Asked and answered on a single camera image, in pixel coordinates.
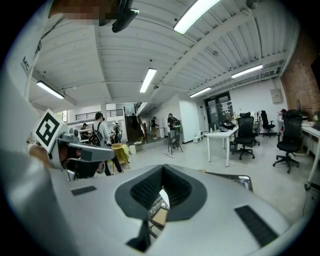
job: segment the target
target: grey floor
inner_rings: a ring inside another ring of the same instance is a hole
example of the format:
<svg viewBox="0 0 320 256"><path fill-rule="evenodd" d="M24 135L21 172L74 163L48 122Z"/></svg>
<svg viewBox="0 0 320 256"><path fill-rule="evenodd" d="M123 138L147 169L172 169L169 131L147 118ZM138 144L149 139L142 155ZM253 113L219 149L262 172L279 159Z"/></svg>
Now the grey floor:
<svg viewBox="0 0 320 256"><path fill-rule="evenodd" d="M181 145L183 152L174 149L173 155L168 153L166 145L137 152L136 155L129 157L130 170L125 165L123 169L125 172L134 172L135 169L144 166L173 164L206 172L248 175L251 178L254 193L283 213L291 224L302 218L303 209L304 215L311 214L319 195L314 191L306 193L304 184L314 159L305 154L297 155L295 160L300 162L300 167L292 166L291 173L288 174L285 163L272 166L276 161L276 155L285 155L285 152L277 149L278 137L259 136L257 140L261 144L253 146L255 159L244 155L242 160L239 160L239 154L230 154L229 167L225 166L226 149L222 149L222 139L217 138L210 139L211 162L208 162L207 139L205 139L198 144L191 142ZM314 182L320 184L319 167Z"/></svg>

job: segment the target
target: fluorescent ceiling light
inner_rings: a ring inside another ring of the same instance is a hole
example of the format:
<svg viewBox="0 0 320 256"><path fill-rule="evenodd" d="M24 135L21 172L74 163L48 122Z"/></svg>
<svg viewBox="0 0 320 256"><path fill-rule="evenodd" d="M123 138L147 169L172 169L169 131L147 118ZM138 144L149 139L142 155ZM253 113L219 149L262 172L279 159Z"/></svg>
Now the fluorescent ceiling light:
<svg viewBox="0 0 320 256"><path fill-rule="evenodd" d="M146 76L144 78L143 84L140 89L140 93L145 93L148 86L150 85L152 79L154 78L157 70L155 68L149 68L148 73L146 73Z"/></svg>
<svg viewBox="0 0 320 256"><path fill-rule="evenodd" d="M245 74L247 74L247 73L250 73L250 72L253 72L253 71L256 71L256 70L260 70L260 69L262 69L262 68L263 68L262 65L255 66L255 67L249 68L249 69L247 69L247 70L245 70L245 71L242 71L242 72L240 72L240 73L234 74L234 75L232 75L231 77L234 79L234 78L243 76L243 75L245 75Z"/></svg>
<svg viewBox="0 0 320 256"><path fill-rule="evenodd" d="M209 90L211 90L211 87L207 87L207 88L205 88L205 89L203 89L203 90L200 90L200 91L198 91L198 92L190 95L189 97L190 97L190 98L196 97L196 96L198 96L199 94L202 94L202 93L204 93L204 92L206 92L206 91L209 91Z"/></svg>
<svg viewBox="0 0 320 256"><path fill-rule="evenodd" d="M56 96L59 99L64 99L65 96L61 95L60 93L56 92L55 90L51 89L48 85L46 85L43 81L38 81L36 83L39 87L41 87L42 89L46 90L48 93Z"/></svg>
<svg viewBox="0 0 320 256"><path fill-rule="evenodd" d="M212 6L220 0L198 0L196 1L180 18L178 23L173 29L181 34L187 32L187 30Z"/></svg>

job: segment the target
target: glass door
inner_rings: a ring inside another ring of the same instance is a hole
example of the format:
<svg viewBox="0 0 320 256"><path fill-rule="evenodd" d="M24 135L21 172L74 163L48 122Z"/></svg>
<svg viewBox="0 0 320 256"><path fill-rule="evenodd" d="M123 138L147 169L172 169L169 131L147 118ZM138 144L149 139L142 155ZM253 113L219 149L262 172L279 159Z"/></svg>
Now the glass door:
<svg viewBox="0 0 320 256"><path fill-rule="evenodd" d="M210 128L215 129L215 122L224 124L227 120L231 120L234 115L229 92L212 96L204 102L208 116L209 130Z"/></svg>
<svg viewBox="0 0 320 256"><path fill-rule="evenodd" d="M210 131L210 128L212 128L212 130L215 130L215 123L219 121L216 100L210 99L206 101L205 106L206 106L206 113L208 116L208 124L209 124L208 131Z"/></svg>

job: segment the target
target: black office chair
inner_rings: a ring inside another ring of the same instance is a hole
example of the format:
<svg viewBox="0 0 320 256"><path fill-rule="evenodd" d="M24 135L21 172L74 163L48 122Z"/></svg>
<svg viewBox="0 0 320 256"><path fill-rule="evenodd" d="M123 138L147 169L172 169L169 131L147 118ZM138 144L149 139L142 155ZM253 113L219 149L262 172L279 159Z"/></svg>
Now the black office chair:
<svg viewBox="0 0 320 256"><path fill-rule="evenodd" d="M269 124L266 111L264 111L264 110L261 111L261 118L262 118L262 122L263 122L263 123L262 123L262 127L263 127L263 129L268 130L268 132L267 132L266 135L271 138L270 130L271 130L272 128L276 127L274 124L272 124L272 122L274 122L274 121L270 121L270 124Z"/></svg>
<svg viewBox="0 0 320 256"><path fill-rule="evenodd" d="M170 151L170 148L171 148L171 155L172 155L173 147L176 147L177 150L179 150L179 147L180 147L181 151L184 152L182 150L182 147L180 146L180 134L174 136L173 138L169 138L168 140L168 152Z"/></svg>
<svg viewBox="0 0 320 256"><path fill-rule="evenodd" d="M252 149L246 149L246 145L252 145L252 142L254 141L253 138L253 125L254 125L254 118L252 116L248 117L240 117L238 118L238 137L234 139L235 143L242 144L243 148L240 148L239 150L235 152L241 152L239 159L242 159L242 155L244 153L249 154L252 156L253 159L255 159L255 155L253 154Z"/></svg>
<svg viewBox="0 0 320 256"><path fill-rule="evenodd" d="M260 146L260 142L256 140L256 137L259 136L259 129L260 129L260 121L261 121L261 117L259 115L259 113L256 114L257 115L257 122L255 122L253 124L253 142L255 144L258 144L258 146Z"/></svg>
<svg viewBox="0 0 320 256"><path fill-rule="evenodd" d="M276 159L281 160L276 161L273 166L275 167L276 164L281 162L286 162L288 166L287 173L290 173L291 166L290 162L296 164L297 168L299 167L299 162L296 160L291 159L289 154L293 154L301 149L301 125L302 125L302 116L299 115L297 110L289 110L286 112L285 116L283 117L283 125L284 125L284 132L283 132L283 139L280 141L280 134L278 135L278 144L276 145L278 149L285 151L284 155L277 155Z"/></svg>
<svg viewBox="0 0 320 256"><path fill-rule="evenodd" d="M251 113L250 113L250 112L240 113L239 116L240 116L241 118L248 118L248 117L251 116ZM259 122L253 124L253 127L252 127L252 131L253 131L253 132L252 132L252 137L253 137L253 142L256 143L256 144L258 144L258 145L260 146L260 142L258 142L258 141L256 140L256 137L259 135L258 130L259 130Z"/></svg>

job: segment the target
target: column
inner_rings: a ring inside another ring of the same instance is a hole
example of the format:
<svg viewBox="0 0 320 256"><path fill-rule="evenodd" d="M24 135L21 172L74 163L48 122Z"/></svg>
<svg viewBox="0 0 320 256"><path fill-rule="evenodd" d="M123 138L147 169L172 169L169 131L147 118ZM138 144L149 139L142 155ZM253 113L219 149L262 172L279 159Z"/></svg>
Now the column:
<svg viewBox="0 0 320 256"><path fill-rule="evenodd" d="M105 124L107 124L107 106L106 106L106 101L105 100L103 100L102 102L101 102L101 106L100 106L100 111L101 111L101 113L103 114L103 117L105 118Z"/></svg>

